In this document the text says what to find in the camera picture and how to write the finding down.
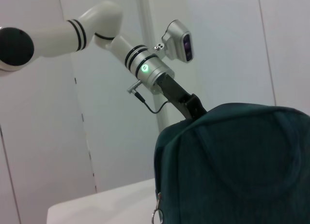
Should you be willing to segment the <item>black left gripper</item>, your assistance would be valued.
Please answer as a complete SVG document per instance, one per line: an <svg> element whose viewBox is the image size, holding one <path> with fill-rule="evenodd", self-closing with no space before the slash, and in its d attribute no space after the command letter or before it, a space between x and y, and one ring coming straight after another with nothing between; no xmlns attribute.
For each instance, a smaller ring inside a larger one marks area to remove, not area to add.
<svg viewBox="0 0 310 224"><path fill-rule="evenodd" d="M207 113L198 96L190 95L171 76L161 75L156 82L162 94L186 119L199 119Z"/></svg>

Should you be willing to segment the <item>dark teal insulated lunch bag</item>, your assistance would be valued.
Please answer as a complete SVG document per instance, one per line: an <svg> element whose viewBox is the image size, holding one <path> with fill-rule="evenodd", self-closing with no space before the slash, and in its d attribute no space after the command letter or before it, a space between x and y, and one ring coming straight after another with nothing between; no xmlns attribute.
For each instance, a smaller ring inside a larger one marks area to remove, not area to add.
<svg viewBox="0 0 310 224"><path fill-rule="evenodd" d="M310 224L310 116L223 104L164 129L154 154L160 224Z"/></svg>

